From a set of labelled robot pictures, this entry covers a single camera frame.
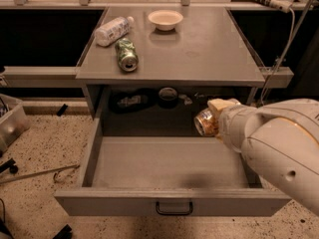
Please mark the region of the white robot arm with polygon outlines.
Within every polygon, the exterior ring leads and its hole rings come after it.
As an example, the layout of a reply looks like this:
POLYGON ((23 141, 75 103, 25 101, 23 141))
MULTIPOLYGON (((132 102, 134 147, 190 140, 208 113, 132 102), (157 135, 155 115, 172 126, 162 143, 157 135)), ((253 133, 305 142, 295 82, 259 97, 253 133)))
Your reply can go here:
POLYGON ((263 179, 319 215, 319 102, 289 100, 261 108, 213 99, 224 144, 263 179))

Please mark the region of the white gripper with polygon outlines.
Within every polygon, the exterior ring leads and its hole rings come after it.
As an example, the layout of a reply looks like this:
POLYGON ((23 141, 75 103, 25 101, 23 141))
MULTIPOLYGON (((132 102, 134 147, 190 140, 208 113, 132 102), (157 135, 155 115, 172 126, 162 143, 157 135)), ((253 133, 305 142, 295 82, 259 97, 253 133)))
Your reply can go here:
POLYGON ((207 105, 215 115, 222 112, 218 119, 219 133, 235 152, 241 152, 243 141, 263 124, 257 108, 240 105, 236 99, 212 99, 207 105))

